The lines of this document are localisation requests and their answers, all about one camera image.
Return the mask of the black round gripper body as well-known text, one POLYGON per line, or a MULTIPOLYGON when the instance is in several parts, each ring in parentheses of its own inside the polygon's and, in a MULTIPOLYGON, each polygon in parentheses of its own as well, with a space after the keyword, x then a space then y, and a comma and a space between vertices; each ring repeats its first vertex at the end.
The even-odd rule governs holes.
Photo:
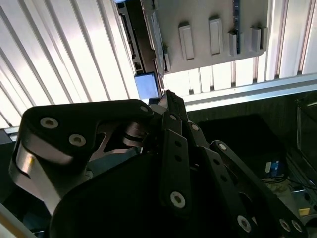
POLYGON ((235 238, 201 170, 190 169, 193 210, 176 217, 159 199, 161 162, 138 155, 70 191, 57 206, 52 238, 235 238))

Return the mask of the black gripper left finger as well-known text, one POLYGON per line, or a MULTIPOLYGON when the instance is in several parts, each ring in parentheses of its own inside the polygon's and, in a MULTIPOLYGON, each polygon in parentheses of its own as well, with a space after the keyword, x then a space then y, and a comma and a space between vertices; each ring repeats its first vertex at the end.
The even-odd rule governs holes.
POLYGON ((182 133, 187 122, 184 100, 171 91, 156 105, 130 99, 33 107, 22 116, 10 175, 53 213, 86 182, 89 162, 142 147, 162 163, 161 204, 184 216, 192 208, 188 142, 182 133))

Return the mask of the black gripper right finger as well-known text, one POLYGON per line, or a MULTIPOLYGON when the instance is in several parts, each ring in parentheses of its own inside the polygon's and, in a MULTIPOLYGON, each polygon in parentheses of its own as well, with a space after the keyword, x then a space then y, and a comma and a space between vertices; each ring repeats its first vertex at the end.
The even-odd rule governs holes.
POLYGON ((190 122, 184 101, 174 96, 174 109, 189 136, 190 148, 200 160, 200 168, 212 183, 223 216, 218 234, 223 238, 307 238, 302 222, 224 143, 208 144, 202 130, 190 122), (247 212, 225 162, 238 171, 238 181, 251 192, 253 215, 247 212))

